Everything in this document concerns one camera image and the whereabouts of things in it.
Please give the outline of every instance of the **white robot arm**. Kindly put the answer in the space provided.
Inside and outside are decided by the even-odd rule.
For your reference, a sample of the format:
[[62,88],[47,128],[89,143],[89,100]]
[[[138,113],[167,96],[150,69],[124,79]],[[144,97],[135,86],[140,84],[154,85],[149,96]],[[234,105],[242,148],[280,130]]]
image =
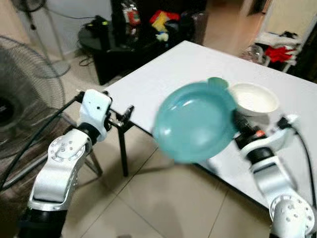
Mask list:
[[291,142],[294,130],[289,126],[298,126],[298,117],[282,118],[270,137],[258,127],[252,128],[238,112],[234,120],[241,133],[235,141],[241,155],[251,162],[255,182],[269,204],[273,221],[270,237],[309,237],[316,232],[316,210],[296,192],[290,174],[274,154]]

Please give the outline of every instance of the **teal bowl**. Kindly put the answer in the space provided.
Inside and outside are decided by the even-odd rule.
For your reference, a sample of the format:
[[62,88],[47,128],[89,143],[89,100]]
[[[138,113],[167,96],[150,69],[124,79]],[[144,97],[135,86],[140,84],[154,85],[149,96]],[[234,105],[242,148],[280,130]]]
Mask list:
[[221,152],[233,139],[235,109],[235,101],[224,87],[206,82],[188,84],[162,103],[153,136],[175,162],[201,162]]

